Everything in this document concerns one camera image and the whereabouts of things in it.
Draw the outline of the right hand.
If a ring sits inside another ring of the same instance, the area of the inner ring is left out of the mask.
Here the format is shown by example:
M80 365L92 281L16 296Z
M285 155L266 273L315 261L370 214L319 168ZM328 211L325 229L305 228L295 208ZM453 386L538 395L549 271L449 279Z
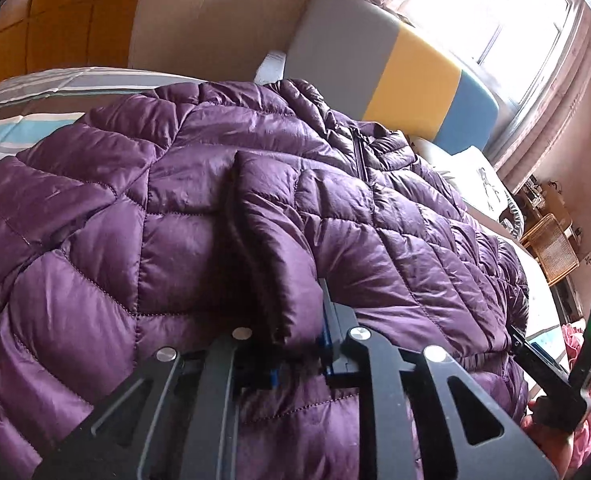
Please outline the right hand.
M535 422L536 408L547 402L547 396L530 401L520 427L553 464L559 478L570 479L591 454L591 412L574 434L566 434L557 428Z

